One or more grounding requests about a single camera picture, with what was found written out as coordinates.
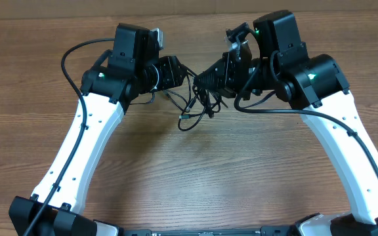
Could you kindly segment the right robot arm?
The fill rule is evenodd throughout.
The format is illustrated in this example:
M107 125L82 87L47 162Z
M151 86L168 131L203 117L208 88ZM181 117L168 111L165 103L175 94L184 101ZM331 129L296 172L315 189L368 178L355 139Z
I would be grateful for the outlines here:
M346 213L315 213L261 235L378 235L378 151L358 115L350 85L329 55L310 57L295 16L271 12L226 32L230 48L195 77L195 85L234 100L243 113L262 114L259 104L241 106L267 91L287 102L315 134L345 189Z

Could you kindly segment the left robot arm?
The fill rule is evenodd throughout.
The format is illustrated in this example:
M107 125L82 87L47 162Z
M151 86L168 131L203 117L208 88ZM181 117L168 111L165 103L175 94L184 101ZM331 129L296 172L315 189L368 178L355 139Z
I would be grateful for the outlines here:
M47 173L28 198L15 197L10 205L9 217L19 235L124 233L119 226L84 217L93 174L135 99L181 86L187 70L175 56L160 56L160 29L120 23L112 44L74 88L77 110Z

